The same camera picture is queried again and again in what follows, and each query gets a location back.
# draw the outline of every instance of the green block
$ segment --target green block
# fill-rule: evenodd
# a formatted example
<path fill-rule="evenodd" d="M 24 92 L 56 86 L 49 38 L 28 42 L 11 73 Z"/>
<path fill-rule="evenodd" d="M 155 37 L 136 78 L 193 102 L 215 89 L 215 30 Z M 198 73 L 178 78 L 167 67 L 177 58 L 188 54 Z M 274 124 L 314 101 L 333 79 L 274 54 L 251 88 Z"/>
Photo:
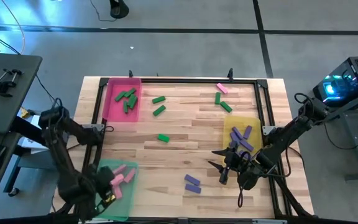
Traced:
<path fill-rule="evenodd" d="M 160 96 L 153 99 L 153 104 L 160 103 L 161 101 L 165 100 L 165 96 Z"/>
<path fill-rule="evenodd" d="M 128 98 L 130 97 L 134 92 L 136 92 L 135 88 L 131 88 L 131 90 L 129 90 L 127 93 L 125 93 L 125 97 Z"/>
<path fill-rule="evenodd" d="M 163 112 L 166 109 L 164 105 L 160 106 L 157 110 L 153 112 L 154 116 L 159 115 L 161 112 Z"/>
<path fill-rule="evenodd" d="M 158 140 L 169 142 L 169 137 L 164 135 L 164 134 L 159 134 L 158 135 Z"/>
<path fill-rule="evenodd" d="M 124 112 L 128 113 L 128 102 L 124 101 Z"/>
<path fill-rule="evenodd" d="M 126 91 L 122 91 L 120 92 L 117 96 L 116 96 L 116 102 L 118 102 L 119 100 L 121 100 L 122 97 L 124 97 L 124 95 L 126 94 Z"/>
<path fill-rule="evenodd" d="M 136 105 L 136 101 L 137 101 L 137 97 L 135 96 L 135 94 L 132 94 L 131 97 L 129 98 L 129 103 L 128 103 L 130 109 L 134 109 Z"/>
<path fill-rule="evenodd" d="M 215 93 L 215 104 L 218 105 L 221 102 L 221 93 L 220 92 L 216 92 Z"/>
<path fill-rule="evenodd" d="M 233 110 L 225 101 L 221 102 L 221 106 L 229 113 Z"/>

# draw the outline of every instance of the wooden tabletop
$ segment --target wooden tabletop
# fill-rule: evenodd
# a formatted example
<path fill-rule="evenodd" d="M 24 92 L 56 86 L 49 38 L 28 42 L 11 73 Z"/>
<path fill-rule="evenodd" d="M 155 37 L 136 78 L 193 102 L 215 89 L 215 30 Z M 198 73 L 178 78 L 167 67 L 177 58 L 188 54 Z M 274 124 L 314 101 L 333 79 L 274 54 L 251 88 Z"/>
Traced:
<path fill-rule="evenodd" d="M 80 124 L 91 122 L 100 77 L 84 77 L 74 120 Z M 282 79 L 267 79 L 272 109 L 277 126 L 291 121 L 290 107 Z M 229 93 L 224 100 L 233 108 L 233 115 L 258 118 L 254 87 L 247 84 L 225 86 Z M 104 88 L 99 112 L 107 88 Z M 112 123 L 114 132 L 106 133 L 102 159 L 121 159 L 139 164 L 139 179 L 135 192 L 132 217 L 196 217 L 196 218 L 273 218 L 269 182 L 260 178 L 257 185 L 243 191 L 244 205 L 237 207 L 239 187 L 236 174 L 231 173 L 227 185 L 219 183 L 219 172 L 207 161 L 221 162 L 211 153 L 222 148 L 223 119 L 227 115 L 214 104 L 217 92 L 213 84 L 143 83 L 140 115 L 137 123 Z M 261 91 L 265 109 L 264 95 Z M 152 99 L 165 95 L 167 109 L 158 117 Z M 167 134 L 168 144 L 158 141 L 157 134 Z M 291 145 L 298 150 L 298 144 Z M 70 150 L 75 168 L 81 170 L 85 146 Z M 313 213 L 308 185 L 301 159 L 288 152 L 292 175 L 288 188 L 306 209 Z M 285 153 L 282 154 L 285 173 L 288 172 Z M 185 190 L 184 176 L 190 174 L 201 181 L 202 191 L 194 194 Z M 282 194 L 277 186 L 280 208 L 284 212 Z M 54 205 L 59 209 L 63 201 L 55 194 Z"/>

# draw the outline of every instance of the concrete floor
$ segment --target concrete floor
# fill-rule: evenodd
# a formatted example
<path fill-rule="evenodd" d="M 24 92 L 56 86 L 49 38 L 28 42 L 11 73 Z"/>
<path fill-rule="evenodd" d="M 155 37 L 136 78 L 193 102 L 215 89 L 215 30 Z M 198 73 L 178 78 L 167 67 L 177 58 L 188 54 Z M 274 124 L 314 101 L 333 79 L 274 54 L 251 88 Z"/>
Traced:
<path fill-rule="evenodd" d="M 105 10 L 108 2 L 94 0 L 94 3 L 101 17 L 109 19 Z M 128 17 L 116 22 L 99 22 L 88 1 L 8 1 L 19 22 L 28 26 L 257 29 L 252 0 L 126 0 L 126 3 L 131 10 Z M 259 6 L 264 29 L 358 30 L 358 0 L 259 0 Z M 0 3 L 0 26 L 7 24 L 15 22 Z M 26 32 L 25 36 L 25 54 L 44 58 L 39 76 L 49 92 L 59 96 L 71 113 L 85 75 L 127 75 L 131 69 L 135 76 L 158 73 L 224 77 L 232 67 L 235 77 L 266 77 L 258 34 L 82 30 Z M 21 48 L 18 31 L 0 31 L 0 38 L 17 50 Z M 347 57 L 358 56 L 358 35 L 266 35 L 266 41 L 273 76 L 285 80 L 293 116 L 299 108 L 293 100 L 294 93 L 310 90 Z M 0 49 L 10 53 L 1 45 Z M 24 106 L 44 110 L 47 104 L 46 94 L 34 82 Z M 337 126 L 328 128 L 333 140 L 347 146 Z M 358 221 L 358 181 L 344 181 L 345 174 L 358 171 L 353 153 L 330 145 L 321 127 L 304 134 L 299 142 L 315 214 Z M 56 176 L 42 170 L 23 173 L 18 185 L 32 179 L 38 181 L 31 186 L 22 184 L 28 193 L 7 199 L 12 204 L 19 203 L 20 208 L 15 208 L 14 213 L 0 213 L 0 218 L 49 212 Z M 0 193 L 0 206 L 7 205 L 5 199 Z"/>

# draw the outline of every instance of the yellow tray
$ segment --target yellow tray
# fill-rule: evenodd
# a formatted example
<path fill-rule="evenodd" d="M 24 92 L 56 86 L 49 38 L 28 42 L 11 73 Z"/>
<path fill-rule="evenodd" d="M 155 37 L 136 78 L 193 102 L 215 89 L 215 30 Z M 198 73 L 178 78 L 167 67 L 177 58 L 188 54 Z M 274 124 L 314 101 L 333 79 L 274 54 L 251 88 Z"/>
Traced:
<path fill-rule="evenodd" d="M 227 148 L 232 141 L 230 133 L 233 127 L 236 127 L 240 133 L 244 133 L 248 125 L 252 126 L 252 131 L 247 142 L 254 147 L 254 150 L 250 152 L 244 146 L 239 145 L 237 151 L 247 151 L 251 154 L 251 157 L 256 155 L 262 148 L 262 133 L 260 131 L 260 121 L 257 118 L 227 115 L 224 119 L 222 148 Z"/>

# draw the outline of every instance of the pink tray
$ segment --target pink tray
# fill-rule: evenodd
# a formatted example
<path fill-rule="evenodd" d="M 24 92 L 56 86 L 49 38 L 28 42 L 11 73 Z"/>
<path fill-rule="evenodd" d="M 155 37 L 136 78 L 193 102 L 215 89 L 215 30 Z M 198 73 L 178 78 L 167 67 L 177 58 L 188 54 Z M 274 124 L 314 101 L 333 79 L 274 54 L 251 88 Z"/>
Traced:
<path fill-rule="evenodd" d="M 129 99 L 123 97 L 116 102 L 115 98 L 121 91 L 129 91 L 132 88 L 136 89 L 137 103 L 133 110 L 128 108 L 128 114 L 125 114 L 124 101 Z M 104 100 L 103 118 L 108 121 L 136 122 L 139 119 L 141 93 L 142 80 L 140 78 L 110 78 Z"/>

